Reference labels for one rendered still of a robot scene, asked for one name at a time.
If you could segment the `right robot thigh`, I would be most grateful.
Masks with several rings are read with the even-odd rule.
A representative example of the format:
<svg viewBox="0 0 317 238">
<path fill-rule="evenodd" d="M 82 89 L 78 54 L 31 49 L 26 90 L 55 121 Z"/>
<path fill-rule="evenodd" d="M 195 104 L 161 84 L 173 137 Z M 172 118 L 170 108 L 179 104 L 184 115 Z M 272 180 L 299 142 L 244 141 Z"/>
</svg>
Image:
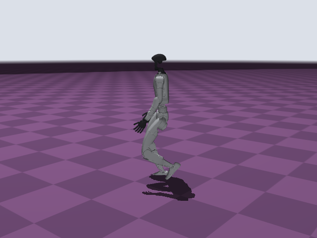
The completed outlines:
<svg viewBox="0 0 317 238">
<path fill-rule="evenodd" d="M 148 126 L 147 126 L 147 130 L 149 129 L 149 127 L 152 125 L 152 123 L 153 123 L 155 120 L 156 120 L 156 112 L 154 113 L 154 116 L 151 117 L 151 119 L 150 119 L 150 121 L 149 121 L 149 123 L 148 123 Z M 147 132 L 147 130 L 146 130 L 146 132 Z M 156 144 L 153 142 L 153 143 L 149 146 L 149 148 L 150 148 L 152 151 L 155 150 Z"/>
</svg>

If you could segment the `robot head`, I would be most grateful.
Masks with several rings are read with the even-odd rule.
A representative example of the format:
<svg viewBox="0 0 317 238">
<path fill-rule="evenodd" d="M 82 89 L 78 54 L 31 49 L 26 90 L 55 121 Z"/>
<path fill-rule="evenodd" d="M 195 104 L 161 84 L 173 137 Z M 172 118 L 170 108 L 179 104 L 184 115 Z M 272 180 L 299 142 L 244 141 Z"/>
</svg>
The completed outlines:
<svg viewBox="0 0 317 238">
<path fill-rule="evenodd" d="M 165 55 L 163 55 L 163 54 L 154 55 L 152 57 L 152 60 L 155 62 L 155 70 L 158 70 L 158 72 L 161 72 L 163 74 L 166 74 L 165 71 L 163 70 L 163 68 L 157 67 L 158 63 L 162 63 L 162 61 L 166 60 Z"/>
</svg>

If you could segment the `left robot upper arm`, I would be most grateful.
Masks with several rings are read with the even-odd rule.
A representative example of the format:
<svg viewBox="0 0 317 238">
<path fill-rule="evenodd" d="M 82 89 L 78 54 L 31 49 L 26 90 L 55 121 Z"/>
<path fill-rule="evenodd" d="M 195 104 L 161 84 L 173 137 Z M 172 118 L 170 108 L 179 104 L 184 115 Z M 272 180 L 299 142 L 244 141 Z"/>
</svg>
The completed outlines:
<svg viewBox="0 0 317 238">
<path fill-rule="evenodd" d="M 156 94 L 157 94 L 157 97 L 159 98 L 159 104 L 162 103 L 163 85 L 164 85 L 164 77 L 157 76 L 156 77 Z"/>
</svg>

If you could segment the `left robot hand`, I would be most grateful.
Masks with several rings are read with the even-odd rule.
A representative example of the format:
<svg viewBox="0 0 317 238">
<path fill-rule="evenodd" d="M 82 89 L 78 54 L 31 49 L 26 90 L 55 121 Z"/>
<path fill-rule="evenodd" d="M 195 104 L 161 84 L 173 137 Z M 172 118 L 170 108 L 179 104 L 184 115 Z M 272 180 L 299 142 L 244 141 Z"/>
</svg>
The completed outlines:
<svg viewBox="0 0 317 238">
<path fill-rule="evenodd" d="M 140 122 L 137 122 L 137 123 L 134 124 L 134 125 L 138 124 L 138 125 L 134 128 L 134 130 L 135 130 L 135 129 L 138 127 L 138 128 L 135 130 L 135 132 L 138 131 L 138 129 L 140 128 L 138 132 L 140 132 L 140 130 L 141 130 L 140 133 L 142 133 L 142 131 L 143 131 L 144 128 L 146 127 L 146 123 L 149 122 L 149 121 L 145 120 L 145 117 L 146 117 L 146 116 L 147 116 L 147 115 L 145 115 L 145 116 L 143 117 L 143 120 L 141 120 Z M 142 129 L 142 128 L 143 128 L 143 129 Z"/>
</svg>

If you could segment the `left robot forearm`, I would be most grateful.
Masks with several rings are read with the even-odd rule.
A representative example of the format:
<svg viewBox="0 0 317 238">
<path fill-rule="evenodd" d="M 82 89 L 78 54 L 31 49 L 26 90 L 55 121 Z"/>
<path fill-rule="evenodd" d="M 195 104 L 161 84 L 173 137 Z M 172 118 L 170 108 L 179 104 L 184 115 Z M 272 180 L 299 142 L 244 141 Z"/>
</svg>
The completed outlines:
<svg viewBox="0 0 317 238">
<path fill-rule="evenodd" d="M 154 116 L 154 113 L 159 108 L 158 105 L 159 105 L 159 98 L 155 97 L 153 100 L 152 106 L 150 108 L 150 111 L 148 111 L 147 116 L 145 117 L 145 120 L 149 121 L 150 118 Z"/>
</svg>

